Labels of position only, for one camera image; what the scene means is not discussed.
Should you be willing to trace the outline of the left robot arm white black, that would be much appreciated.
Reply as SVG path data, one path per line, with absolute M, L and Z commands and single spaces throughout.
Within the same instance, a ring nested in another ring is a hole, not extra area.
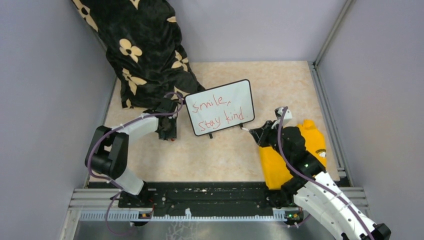
M 157 107 L 130 122 L 115 128 L 97 127 L 84 161 L 90 175 L 111 181 L 136 206 L 146 206 L 151 197 L 148 184 L 128 167 L 129 146 L 150 133 L 156 133 L 160 140 L 175 140 L 180 108 L 176 100 L 163 98 Z

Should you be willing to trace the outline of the white whiteboard black frame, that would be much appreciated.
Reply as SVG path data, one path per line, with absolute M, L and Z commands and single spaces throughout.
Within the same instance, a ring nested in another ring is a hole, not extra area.
M 198 137 L 255 119 L 252 87 L 248 79 L 188 94 L 184 101 L 193 133 Z

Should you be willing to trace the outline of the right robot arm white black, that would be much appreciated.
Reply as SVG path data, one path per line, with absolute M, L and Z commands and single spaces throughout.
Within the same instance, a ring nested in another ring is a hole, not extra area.
M 281 185 L 287 206 L 303 208 L 336 240 L 388 240 L 390 228 L 375 223 L 343 193 L 324 165 L 307 150 L 307 141 L 295 126 L 266 121 L 248 131 L 260 147 L 271 147 L 284 160 L 292 178 Z

